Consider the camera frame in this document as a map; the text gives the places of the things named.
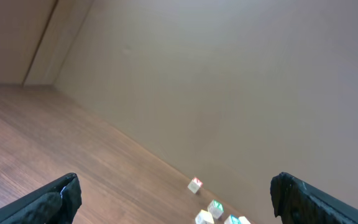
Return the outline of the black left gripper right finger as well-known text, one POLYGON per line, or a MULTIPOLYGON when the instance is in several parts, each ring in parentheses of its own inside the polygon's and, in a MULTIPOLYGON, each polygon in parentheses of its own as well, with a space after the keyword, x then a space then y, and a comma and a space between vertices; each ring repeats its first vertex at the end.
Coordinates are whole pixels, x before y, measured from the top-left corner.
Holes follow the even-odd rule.
POLYGON ((358 224, 358 209, 286 172, 272 178, 270 195, 283 224, 358 224))

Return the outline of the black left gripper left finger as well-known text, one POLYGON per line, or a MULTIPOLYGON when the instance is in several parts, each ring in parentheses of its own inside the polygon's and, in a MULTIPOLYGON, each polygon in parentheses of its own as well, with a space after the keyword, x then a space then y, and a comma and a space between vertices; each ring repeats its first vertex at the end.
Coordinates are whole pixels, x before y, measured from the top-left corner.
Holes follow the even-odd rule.
POLYGON ((0 224, 72 224, 81 205, 79 178, 67 173, 0 208, 0 224))

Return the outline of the blue L letter block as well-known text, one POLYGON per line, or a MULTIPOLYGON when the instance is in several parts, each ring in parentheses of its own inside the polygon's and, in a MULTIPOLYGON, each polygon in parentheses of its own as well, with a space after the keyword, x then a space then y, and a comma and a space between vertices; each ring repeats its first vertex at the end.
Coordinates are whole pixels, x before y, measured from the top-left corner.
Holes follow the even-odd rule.
POLYGON ((238 219, 237 217, 235 217, 234 215, 229 215, 225 221, 224 224, 241 224, 240 219, 238 219))

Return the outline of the green Z letter block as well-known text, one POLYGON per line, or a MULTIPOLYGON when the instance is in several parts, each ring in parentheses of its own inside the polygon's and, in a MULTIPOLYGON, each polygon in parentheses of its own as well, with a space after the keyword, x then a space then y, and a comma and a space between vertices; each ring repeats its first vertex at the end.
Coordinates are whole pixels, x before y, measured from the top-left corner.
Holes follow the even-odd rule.
POLYGON ((214 219, 219 220, 224 213, 223 204, 217 200, 212 200, 208 205, 208 212, 212 214, 214 219))

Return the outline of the yellow top block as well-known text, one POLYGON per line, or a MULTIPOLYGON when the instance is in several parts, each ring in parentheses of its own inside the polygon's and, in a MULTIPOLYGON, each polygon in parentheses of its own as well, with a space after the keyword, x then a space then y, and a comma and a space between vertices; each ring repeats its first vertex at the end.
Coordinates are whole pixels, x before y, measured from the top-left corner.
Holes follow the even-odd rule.
POLYGON ((214 218, 212 214, 206 210, 200 210, 195 217, 196 224, 214 224, 214 218))

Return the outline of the red Y letter block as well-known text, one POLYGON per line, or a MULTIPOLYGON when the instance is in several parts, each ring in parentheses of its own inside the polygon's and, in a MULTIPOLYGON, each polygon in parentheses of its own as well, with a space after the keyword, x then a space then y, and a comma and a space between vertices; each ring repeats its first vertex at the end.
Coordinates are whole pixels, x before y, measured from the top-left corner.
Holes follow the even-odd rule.
POLYGON ((202 181, 200 181, 199 178, 194 177, 194 178, 191 180, 191 182, 188 184, 188 189, 189 189, 192 193, 196 194, 202 186, 203 186, 202 181))

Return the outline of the plain top green-side block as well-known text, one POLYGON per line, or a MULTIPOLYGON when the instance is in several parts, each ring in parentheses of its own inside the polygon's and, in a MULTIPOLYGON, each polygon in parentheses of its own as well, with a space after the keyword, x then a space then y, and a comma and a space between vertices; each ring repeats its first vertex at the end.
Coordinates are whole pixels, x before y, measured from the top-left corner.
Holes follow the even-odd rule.
POLYGON ((241 224, 251 224, 251 222, 244 216, 239 217, 239 221, 241 224))

